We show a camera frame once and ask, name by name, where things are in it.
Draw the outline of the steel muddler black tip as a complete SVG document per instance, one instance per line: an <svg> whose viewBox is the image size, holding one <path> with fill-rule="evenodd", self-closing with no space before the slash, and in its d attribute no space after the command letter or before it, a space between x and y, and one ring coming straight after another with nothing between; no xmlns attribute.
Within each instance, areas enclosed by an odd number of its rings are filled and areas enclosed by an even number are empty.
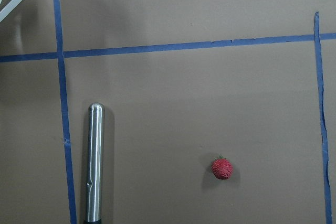
<svg viewBox="0 0 336 224"><path fill-rule="evenodd" d="M102 164L104 139L104 106L89 106L88 160L86 181L86 214L84 223L102 223Z"/></svg>

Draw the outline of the red strawberry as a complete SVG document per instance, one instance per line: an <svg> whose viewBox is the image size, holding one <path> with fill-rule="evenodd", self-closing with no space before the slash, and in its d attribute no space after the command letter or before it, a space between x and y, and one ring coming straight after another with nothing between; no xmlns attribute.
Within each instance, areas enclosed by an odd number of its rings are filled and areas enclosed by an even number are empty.
<svg viewBox="0 0 336 224"><path fill-rule="evenodd" d="M234 168L228 159L220 155L212 162L211 170L217 179L227 180L233 174Z"/></svg>

